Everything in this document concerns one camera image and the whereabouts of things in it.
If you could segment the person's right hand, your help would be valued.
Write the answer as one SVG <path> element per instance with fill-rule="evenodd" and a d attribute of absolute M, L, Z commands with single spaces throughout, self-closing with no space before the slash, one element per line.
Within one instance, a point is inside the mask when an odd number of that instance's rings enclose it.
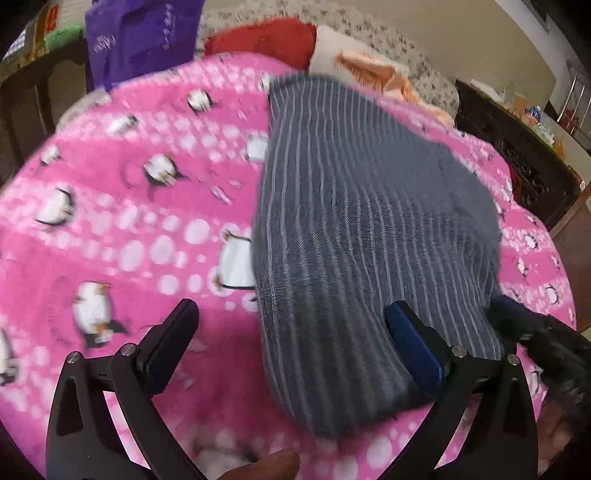
<path fill-rule="evenodd" d="M 543 474 L 563 452 L 573 436 L 562 406 L 549 398 L 543 402 L 537 420 L 538 474 Z"/>

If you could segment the person's left hand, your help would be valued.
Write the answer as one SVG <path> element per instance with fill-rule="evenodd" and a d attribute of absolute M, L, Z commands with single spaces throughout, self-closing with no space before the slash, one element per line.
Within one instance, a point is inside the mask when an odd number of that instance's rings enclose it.
<path fill-rule="evenodd" d="M 256 463 L 225 472 L 219 480 L 294 480 L 301 468 L 301 458 L 294 450 L 280 450 Z"/>

